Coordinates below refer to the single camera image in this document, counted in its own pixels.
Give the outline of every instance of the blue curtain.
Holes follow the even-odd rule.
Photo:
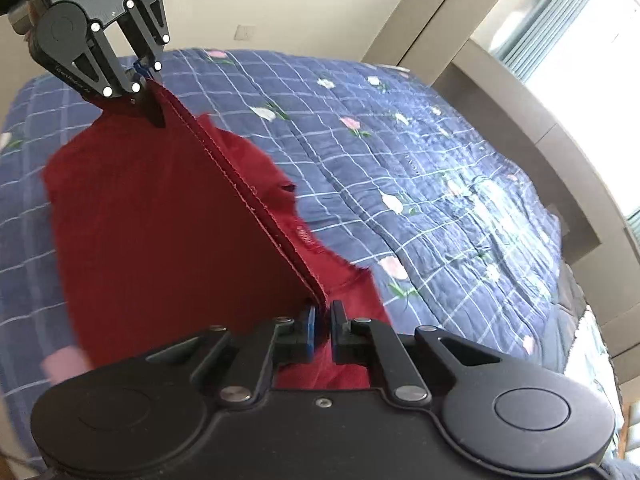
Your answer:
[[[640,244],[640,209],[627,218],[626,222],[629,224],[631,234],[636,238],[638,244]]]
[[[588,1],[540,0],[497,59],[526,82]]]

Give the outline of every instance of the quilted blanket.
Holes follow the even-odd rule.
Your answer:
[[[537,359],[558,221],[436,92],[401,70],[276,52],[178,50],[163,65],[194,114],[251,139],[287,173],[327,247],[372,269],[397,332],[438,325]],[[49,386],[40,364],[74,343],[40,170],[98,114],[43,76],[20,91],[3,130],[0,384],[34,460],[28,416]]]

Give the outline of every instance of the window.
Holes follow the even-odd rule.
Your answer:
[[[526,81],[622,213],[640,208],[640,0],[589,0]]]

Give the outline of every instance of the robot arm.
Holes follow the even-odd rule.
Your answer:
[[[29,6],[40,16],[31,27]],[[162,0],[19,0],[8,9],[31,57],[85,98],[138,99],[145,78],[159,78],[170,35]],[[117,23],[138,60],[120,65],[105,29]]]
[[[433,326],[399,336],[336,301],[334,362],[372,387],[274,388],[313,358],[315,318],[213,326],[52,387],[31,415],[45,478],[606,480],[604,398]]]

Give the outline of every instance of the red cloth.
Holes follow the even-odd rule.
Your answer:
[[[293,184],[251,142],[196,120],[150,83],[164,112],[153,127],[123,101],[44,169],[68,311],[95,366],[210,324],[250,332],[305,301],[326,313],[387,320],[370,272],[324,248],[297,217]],[[368,385],[325,344],[279,386]]]

